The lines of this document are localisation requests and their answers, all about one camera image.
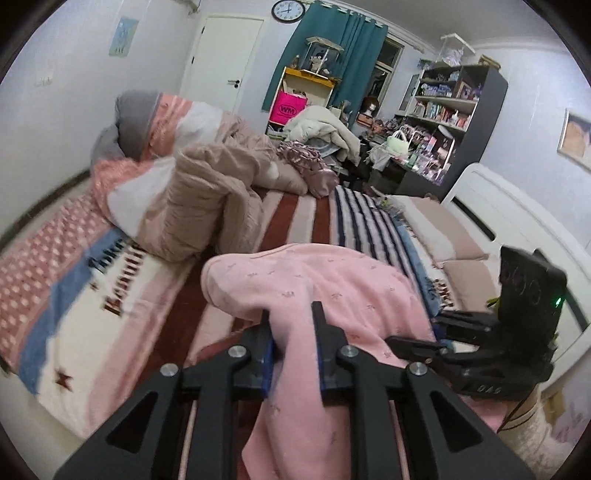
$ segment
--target ceiling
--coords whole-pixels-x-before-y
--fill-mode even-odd
[[[348,0],[396,24],[436,49],[457,33],[468,43],[486,38],[544,37],[552,28],[522,0]]]

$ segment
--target light green handbag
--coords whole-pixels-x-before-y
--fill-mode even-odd
[[[402,130],[398,130],[388,137],[386,145],[388,150],[394,154],[404,158],[408,156],[408,147],[410,146],[410,143]]]

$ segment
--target teal curtain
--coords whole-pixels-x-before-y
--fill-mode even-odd
[[[384,44],[388,27],[376,25],[375,20],[350,10],[344,11],[333,5],[325,6],[316,1],[306,12],[291,36],[275,73],[269,84],[262,109],[269,111],[281,80],[283,68],[287,67],[296,55],[306,54],[308,37],[323,37],[341,45],[343,52],[337,61],[333,75],[343,80],[337,85],[329,103],[338,105],[341,100],[351,102],[353,112],[361,107],[375,62]]]

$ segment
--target door frame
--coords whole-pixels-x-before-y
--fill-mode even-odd
[[[193,46],[189,51],[189,56],[187,58],[187,63],[185,65],[185,70],[183,73],[183,81],[181,82],[180,94],[181,96],[184,95],[187,85],[189,83],[190,78],[190,71],[191,71],[191,59],[194,57],[195,52],[199,48],[199,42],[201,41],[201,37],[203,35],[203,29],[205,28],[205,24],[207,23],[208,18],[243,18],[245,20],[260,20],[262,21],[261,28],[259,29],[258,35],[256,36],[256,40],[254,45],[252,46],[251,56],[248,59],[246,64],[246,68],[244,70],[244,76],[241,80],[240,90],[238,91],[238,96],[236,97],[236,103],[234,103],[234,108],[232,109],[232,113],[235,113],[240,104],[242,103],[242,97],[244,95],[244,84],[246,80],[250,77],[252,70],[254,68],[254,60],[256,58],[256,53],[261,46],[263,34],[269,23],[269,17],[263,17],[262,15],[249,15],[249,14],[240,14],[240,13],[210,13],[204,15],[197,25],[197,34],[195,35],[195,40],[193,41]]]

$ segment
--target blue poster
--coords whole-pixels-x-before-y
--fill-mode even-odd
[[[109,50],[109,56],[111,57],[126,57],[131,48],[131,41],[134,39],[135,30],[138,28],[139,20],[133,18],[121,17],[111,49]]]

